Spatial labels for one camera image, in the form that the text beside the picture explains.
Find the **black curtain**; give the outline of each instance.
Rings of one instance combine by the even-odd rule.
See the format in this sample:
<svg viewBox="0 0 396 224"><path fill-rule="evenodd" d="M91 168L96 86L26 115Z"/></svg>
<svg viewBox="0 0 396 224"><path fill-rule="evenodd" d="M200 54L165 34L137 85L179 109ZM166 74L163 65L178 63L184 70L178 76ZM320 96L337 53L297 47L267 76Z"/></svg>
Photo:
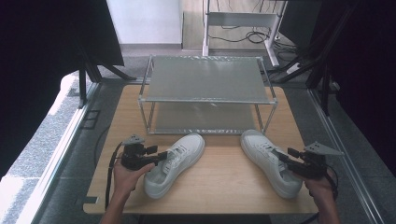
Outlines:
<svg viewBox="0 0 396 224"><path fill-rule="evenodd" d="M80 67L77 43L103 63L123 59L106 0L1 0L0 19L2 177Z"/></svg>
<svg viewBox="0 0 396 224"><path fill-rule="evenodd" d="M329 65L341 87L337 94L341 106L395 175L394 8L394 1L359 1L332 50Z"/></svg>

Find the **metal stand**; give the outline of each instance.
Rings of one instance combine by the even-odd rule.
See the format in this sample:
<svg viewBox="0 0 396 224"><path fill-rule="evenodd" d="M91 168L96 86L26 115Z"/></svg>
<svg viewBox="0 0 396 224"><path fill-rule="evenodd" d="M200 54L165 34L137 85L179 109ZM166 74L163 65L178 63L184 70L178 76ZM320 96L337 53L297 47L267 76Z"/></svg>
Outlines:
<svg viewBox="0 0 396 224"><path fill-rule="evenodd" d="M71 25L74 37L75 46L78 50L78 56L80 60L80 65L78 69L78 77L79 77L79 105L78 108L82 108L87 103L87 82L85 80L86 74L92 82L100 82L102 80L102 75L97 67L97 64L101 64L103 67L113 72L118 77L121 77L124 80L136 80L136 77L130 77L125 73L121 72L121 70L117 69L113 65L106 64L102 62L95 56L88 55L84 46L81 44L79 36L76 32L76 29L73 25Z"/></svg>
<svg viewBox="0 0 396 224"><path fill-rule="evenodd" d="M262 13L232 13L232 12L210 12L210 0L206 1L205 13L205 33L202 47L203 56L209 55L209 26L253 26L253 27L271 27L271 35L268 40L264 41L265 47L270 57L273 67L279 67L279 62L273 50L273 44L280 20L283 15L287 1L281 1L279 10L276 14Z"/></svg>

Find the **white wall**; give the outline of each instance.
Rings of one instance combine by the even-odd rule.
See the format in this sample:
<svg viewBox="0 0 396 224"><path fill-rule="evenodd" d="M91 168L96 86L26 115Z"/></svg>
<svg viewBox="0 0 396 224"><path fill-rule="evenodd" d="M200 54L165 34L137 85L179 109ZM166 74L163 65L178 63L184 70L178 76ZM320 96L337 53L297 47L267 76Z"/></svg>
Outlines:
<svg viewBox="0 0 396 224"><path fill-rule="evenodd" d="M180 0L107 0L120 44L181 44Z"/></svg>

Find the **white sneaker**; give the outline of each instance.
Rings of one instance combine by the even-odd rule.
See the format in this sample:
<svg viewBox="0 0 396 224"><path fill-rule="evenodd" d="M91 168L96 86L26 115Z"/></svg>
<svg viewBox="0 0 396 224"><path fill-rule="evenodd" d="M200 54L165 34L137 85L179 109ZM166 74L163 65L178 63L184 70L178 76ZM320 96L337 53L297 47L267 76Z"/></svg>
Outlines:
<svg viewBox="0 0 396 224"><path fill-rule="evenodd" d="M205 141L198 133L191 133L175 142L168 157L145 174L145 192L150 198L161 198L172 186L178 175L194 165L204 153Z"/></svg>
<svg viewBox="0 0 396 224"><path fill-rule="evenodd" d="M286 199L297 196L303 181L287 169L287 165L278 159L283 152L274 146L262 133L247 130L241 135L241 145L245 154L266 174L276 193Z"/></svg>

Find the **glass shelf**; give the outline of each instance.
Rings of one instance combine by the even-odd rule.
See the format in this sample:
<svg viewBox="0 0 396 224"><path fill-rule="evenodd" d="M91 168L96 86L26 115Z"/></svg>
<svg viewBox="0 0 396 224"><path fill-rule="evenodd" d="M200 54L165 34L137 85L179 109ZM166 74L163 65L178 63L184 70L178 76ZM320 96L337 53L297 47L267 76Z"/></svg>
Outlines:
<svg viewBox="0 0 396 224"><path fill-rule="evenodd" d="M151 56L138 103L148 133L265 132L277 105L261 57L214 56Z"/></svg>

